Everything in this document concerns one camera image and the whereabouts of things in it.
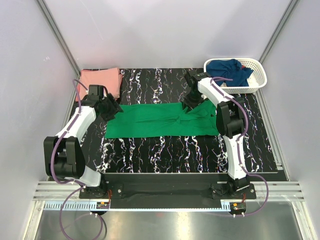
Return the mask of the green t shirt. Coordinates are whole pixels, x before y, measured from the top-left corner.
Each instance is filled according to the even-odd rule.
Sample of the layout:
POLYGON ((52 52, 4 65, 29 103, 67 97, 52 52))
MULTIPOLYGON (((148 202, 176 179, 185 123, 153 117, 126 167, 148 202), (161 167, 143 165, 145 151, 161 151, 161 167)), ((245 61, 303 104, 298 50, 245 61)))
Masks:
POLYGON ((181 103, 122 105, 106 124, 105 138, 218 136, 216 107, 206 100, 196 108, 181 103))

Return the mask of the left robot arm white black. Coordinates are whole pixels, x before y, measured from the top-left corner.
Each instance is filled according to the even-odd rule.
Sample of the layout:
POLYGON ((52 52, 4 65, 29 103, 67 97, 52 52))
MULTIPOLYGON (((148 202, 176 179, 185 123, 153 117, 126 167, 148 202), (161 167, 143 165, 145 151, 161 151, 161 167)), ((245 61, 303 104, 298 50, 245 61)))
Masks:
POLYGON ((108 193, 103 175, 86 165, 80 142, 90 125, 97 119, 105 123, 123 110, 103 85, 90 85, 88 93, 78 102, 74 115, 55 136, 44 139, 45 171, 60 185, 76 183, 97 198, 108 193))

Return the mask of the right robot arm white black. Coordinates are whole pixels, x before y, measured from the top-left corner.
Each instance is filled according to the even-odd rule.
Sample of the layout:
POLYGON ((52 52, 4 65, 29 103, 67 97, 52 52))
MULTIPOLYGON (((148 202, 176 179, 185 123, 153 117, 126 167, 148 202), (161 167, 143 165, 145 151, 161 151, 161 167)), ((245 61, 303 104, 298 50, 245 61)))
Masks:
POLYGON ((250 186, 243 148, 244 135, 248 131, 248 117, 244 110, 244 100, 225 92, 217 82, 228 78, 212 77, 207 72, 188 71, 184 76, 190 92, 182 101, 182 108, 191 111, 205 102, 206 96, 216 107, 216 128, 223 137, 228 157, 228 181, 216 191, 219 196, 229 195, 239 198, 250 186))

